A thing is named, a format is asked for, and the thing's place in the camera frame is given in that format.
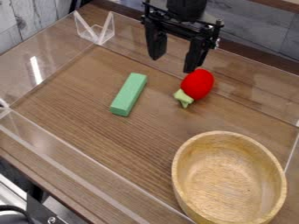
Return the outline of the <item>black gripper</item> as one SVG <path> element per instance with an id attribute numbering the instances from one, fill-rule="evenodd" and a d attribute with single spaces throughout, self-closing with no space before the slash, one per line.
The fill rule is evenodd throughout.
<path id="1" fill-rule="evenodd" d="M 186 29 L 196 33 L 200 32 L 200 28 L 208 29 L 210 47 L 204 38 L 190 40 L 182 67 L 182 71 L 190 73 L 201 66 L 209 48 L 218 47 L 222 20 L 205 12 L 206 2 L 142 2 L 142 6 L 146 17 L 173 25 L 176 29 Z M 152 20 L 144 21 L 144 34 L 149 57 L 158 60 L 166 50 L 166 34 Z"/>

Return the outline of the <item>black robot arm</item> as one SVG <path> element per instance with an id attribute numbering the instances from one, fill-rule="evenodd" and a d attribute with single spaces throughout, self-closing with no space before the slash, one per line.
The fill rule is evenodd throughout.
<path id="1" fill-rule="evenodd" d="M 184 58 L 182 71 L 190 73 L 201 66 L 209 49 L 220 42 L 224 21 L 205 12 L 208 0 L 144 0 L 144 35 L 146 51 L 152 60 L 158 60 L 166 52 L 166 35 L 188 40 L 189 50 Z"/>

